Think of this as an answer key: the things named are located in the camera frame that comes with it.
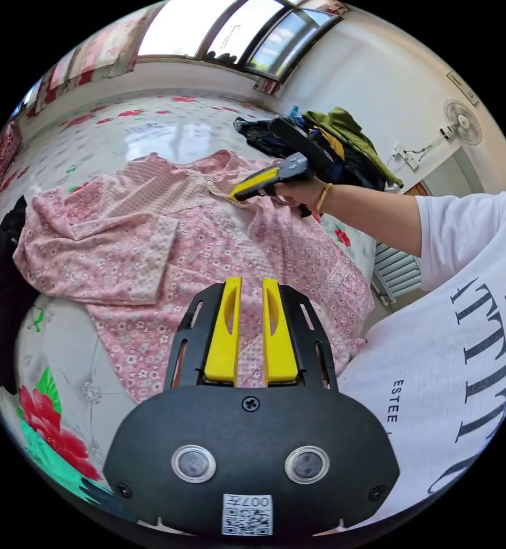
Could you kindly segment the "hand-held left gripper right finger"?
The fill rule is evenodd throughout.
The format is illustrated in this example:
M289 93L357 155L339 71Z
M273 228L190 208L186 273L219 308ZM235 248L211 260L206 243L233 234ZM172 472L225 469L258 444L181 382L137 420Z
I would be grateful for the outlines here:
M265 383L294 383L298 366L280 286L275 279L262 280L262 322Z

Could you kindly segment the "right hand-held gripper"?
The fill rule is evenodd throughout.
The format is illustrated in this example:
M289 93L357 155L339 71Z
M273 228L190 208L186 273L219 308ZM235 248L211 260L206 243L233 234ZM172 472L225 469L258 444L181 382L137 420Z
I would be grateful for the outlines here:
M256 196L276 196L275 184L311 180L315 171L308 159L300 154L293 154L275 165L261 169L237 184L229 195L234 202L245 202Z

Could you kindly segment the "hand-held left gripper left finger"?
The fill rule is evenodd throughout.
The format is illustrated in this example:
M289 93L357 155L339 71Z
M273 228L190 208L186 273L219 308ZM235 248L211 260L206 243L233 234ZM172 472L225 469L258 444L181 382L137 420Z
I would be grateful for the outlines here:
M206 358L207 383L235 383L238 376L242 278L226 279Z

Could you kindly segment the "person's right hand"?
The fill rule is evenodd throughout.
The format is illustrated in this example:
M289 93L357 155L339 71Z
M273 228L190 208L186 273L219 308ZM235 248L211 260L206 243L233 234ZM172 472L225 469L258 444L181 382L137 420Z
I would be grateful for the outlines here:
M274 190L276 195L289 205L304 205L310 212L319 214L330 187L330 184L314 177L308 181L279 182L275 184Z

